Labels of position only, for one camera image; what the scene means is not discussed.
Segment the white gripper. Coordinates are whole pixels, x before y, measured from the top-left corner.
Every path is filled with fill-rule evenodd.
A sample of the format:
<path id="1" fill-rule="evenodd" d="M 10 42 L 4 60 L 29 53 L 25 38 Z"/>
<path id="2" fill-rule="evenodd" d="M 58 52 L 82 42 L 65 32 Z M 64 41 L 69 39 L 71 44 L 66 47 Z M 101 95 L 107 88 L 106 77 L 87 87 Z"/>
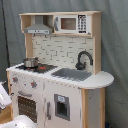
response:
<path id="1" fill-rule="evenodd" d="M 0 109 L 5 109 L 11 103 L 11 97 L 7 94 L 2 83 L 0 82 Z"/>

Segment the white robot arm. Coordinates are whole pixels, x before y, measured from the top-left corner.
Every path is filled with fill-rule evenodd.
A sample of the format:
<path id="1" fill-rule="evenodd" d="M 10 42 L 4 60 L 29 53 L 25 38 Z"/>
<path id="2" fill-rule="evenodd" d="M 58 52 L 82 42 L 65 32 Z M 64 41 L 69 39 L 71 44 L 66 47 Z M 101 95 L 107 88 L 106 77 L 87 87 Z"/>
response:
<path id="1" fill-rule="evenodd" d="M 0 82 L 0 109 L 5 109 L 11 103 L 11 96 L 7 94 L 2 82 Z M 36 125 L 29 117 L 20 115 L 10 122 L 0 124 L 0 128 L 36 128 Z"/>

